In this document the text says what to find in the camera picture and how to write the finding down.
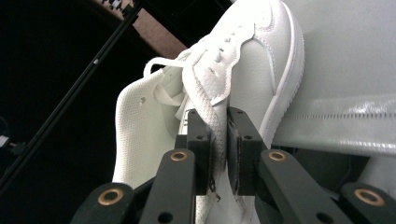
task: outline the stitching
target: stitching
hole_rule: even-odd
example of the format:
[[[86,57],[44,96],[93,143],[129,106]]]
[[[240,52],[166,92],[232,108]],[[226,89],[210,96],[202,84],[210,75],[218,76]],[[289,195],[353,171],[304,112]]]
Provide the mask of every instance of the stitching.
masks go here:
[[[396,113],[331,113],[285,116],[285,119],[395,119]]]

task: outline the white sneaker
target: white sneaker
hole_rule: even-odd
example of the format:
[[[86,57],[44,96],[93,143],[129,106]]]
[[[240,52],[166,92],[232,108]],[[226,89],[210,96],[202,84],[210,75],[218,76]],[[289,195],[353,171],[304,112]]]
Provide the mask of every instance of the white sneaker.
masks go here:
[[[155,63],[167,66],[151,74]],[[185,111],[194,107],[212,132],[217,189],[197,198],[196,223],[250,223],[252,198],[234,197],[225,171],[226,108],[245,110],[271,146],[303,68],[302,33],[286,5],[235,2],[211,34],[175,60],[151,60],[144,77],[121,92],[113,181],[136,188],[154,177],[163,153],[174,147]]]

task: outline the screw hole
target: screw hole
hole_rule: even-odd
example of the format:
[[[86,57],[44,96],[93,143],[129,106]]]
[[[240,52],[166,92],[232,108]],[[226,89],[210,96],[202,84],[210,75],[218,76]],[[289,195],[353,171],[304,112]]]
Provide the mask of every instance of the screw hole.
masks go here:
[[[117,196],[119,196],[119,194],[117,192],[109,192],[109,193],[105,194],[105,199],[106,200],[114,200],[117,198]]]
[[[273,161],[285,161],[286,160],[285,154],[283,154],[281,152],[270,152],[270,154],[268,156]]]
[[[169,223],[169,222],[171,222],[173,220],[173,216],[172,216],[172,214],[170,214],[170,213],[161,213],[159,216],[158,216],[158,221],[160,222],[160,223]]]
[[[326,224],[332,224],[332,218],[325,214],[325,213],[317,213],[317,218],[319,221],[321,221],[322,223],[326,223]]]
[[[368,203],[373,206],[385,205],[384,199],[370,189],[355,189],[354,193],[355,196],[364,203]]]
[[[101,205],[109,206],[117,203],[123,197],[121,189],[107,189],[99,195],[98,202]]]
[[[184,161],[187,159],[187,154],[185,152],[175,152],[171,155],[172,161]]]

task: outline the black metal stand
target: black metal stand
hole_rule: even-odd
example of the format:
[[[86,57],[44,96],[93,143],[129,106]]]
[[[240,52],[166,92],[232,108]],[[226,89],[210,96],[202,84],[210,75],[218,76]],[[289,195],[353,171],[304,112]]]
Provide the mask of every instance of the black metal stand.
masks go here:
[[[125,30],[136,20],[137,13],[142,8],[142,0],[138,0],[134,3],[134,7],[128,5],[122,12],[125,19],[121,25],[114,31],[107,42],[102,46],[99,52],[95,55],[92,61],[88,64],[87,68],[68,91],[62,101],[56,106],[38,132],[35,134],[33,139],[26,146],[23,153],[12,163],[9,169],[4,173],[0,180],[0,196],[5,192],[11,181],[18,175],[21,169],[26,163],[36,154],[41,143],[51,132],[52,128],[64,114],[64,111],[70,106],[73,100],[76,98],[78,93],[84,87],[85,83],[90,79],[92,74],[96,71],[96,68],[100,65],[102,60],[111,51],[120,37],[124,34]]]

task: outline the white leather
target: white leather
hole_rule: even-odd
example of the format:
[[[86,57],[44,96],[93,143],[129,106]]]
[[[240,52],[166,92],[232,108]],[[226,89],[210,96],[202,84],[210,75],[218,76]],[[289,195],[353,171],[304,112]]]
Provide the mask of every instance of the white leather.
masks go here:
[[[113,181],[136,188],[155,176],[163,153],[175,143],[177,117],[193,104],[212,132],[211,171],[217,187],[207,197],[197,197],[196,221],[249,223],[253,200],[232,195],[224,170],[229,97],[254,118],[270,145],[301,79],[303,43],[282,2],[240,0],[211,34],[180,54],[173,65],[183,68],[167,66],[150,74],[154,63],[166,63],[151,61],[144,78],[122,91],[117,103]]]

